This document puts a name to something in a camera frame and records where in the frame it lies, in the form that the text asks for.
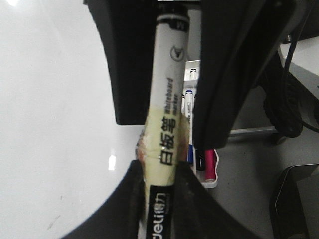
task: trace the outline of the white surface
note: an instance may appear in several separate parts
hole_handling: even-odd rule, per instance
[[[0,22],[0,238],[56,239],[111,194],[142,127],[115,123],[81,0],[2,0]]]
[[[290,44],[281,45],[279,52],[285,63]],[[292,58],[289,71],[317,99],[319,99],[319,37],[299,41]]]

